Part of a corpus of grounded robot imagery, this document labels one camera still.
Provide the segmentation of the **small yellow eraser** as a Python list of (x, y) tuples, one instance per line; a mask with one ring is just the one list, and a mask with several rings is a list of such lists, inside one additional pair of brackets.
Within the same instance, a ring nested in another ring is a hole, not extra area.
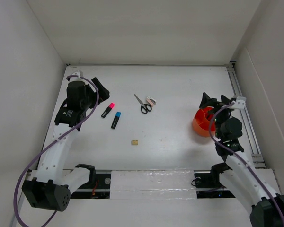
[(131, 141), (131, 144), (132, 144), (132, 145), (138, 145), (138, 140), (132, 140), (132, 141)]

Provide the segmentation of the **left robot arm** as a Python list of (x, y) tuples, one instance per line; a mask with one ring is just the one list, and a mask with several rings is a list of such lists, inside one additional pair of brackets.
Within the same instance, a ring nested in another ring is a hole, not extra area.
[(63, 167), (74, 139), (83, 122), (98, 104), (109, 99), (109, 91), (94, 77), (87, 80), (71, 75), (67, 77), (67, 97), (54, 120), (53, 145), (46, 150), (40, 166), (32, 180), (25, 180), (22, 191), (33, 208), (65, 211), (71, 195), (81, 186), (97, 185), (95, 167), (78, 164), (67, 175)]

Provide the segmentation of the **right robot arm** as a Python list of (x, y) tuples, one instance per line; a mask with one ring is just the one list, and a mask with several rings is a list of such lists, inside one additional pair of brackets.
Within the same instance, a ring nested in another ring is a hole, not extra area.
[(202, 95), (199, 109), (205, 111), (202, 122), (215, 143), (223, 162), (212, 166), (209, 180), (226, 187), (243, 205), (254, 227), (284, 227), (284, 194), (278, 193), (257, 173), (239, 143), (242, 122), (232, 111), (245, 108), (246, 98), (234, 96), (221, 100)]

